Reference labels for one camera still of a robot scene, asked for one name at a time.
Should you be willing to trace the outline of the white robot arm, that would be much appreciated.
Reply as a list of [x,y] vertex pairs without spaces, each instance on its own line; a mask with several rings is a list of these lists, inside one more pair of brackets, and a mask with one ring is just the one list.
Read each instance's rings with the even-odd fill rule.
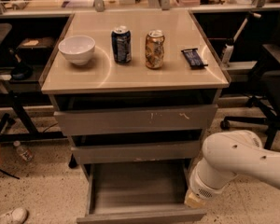
[[200,208],[220,195],[238,175],[249,175],[280,189],[280,152],[263,147],[249,131],[213,133],[202,146],[203,157],[189,176],[184,204]]

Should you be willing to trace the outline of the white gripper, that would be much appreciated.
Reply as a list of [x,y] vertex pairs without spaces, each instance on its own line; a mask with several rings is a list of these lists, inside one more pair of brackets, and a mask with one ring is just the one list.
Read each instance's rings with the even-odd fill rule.
[[220,195],[225,185],[215,175],[208,174],[196,166],[190,175],[189,187],[184,204],[191,208],[201,208],[205,206],[205,201]]

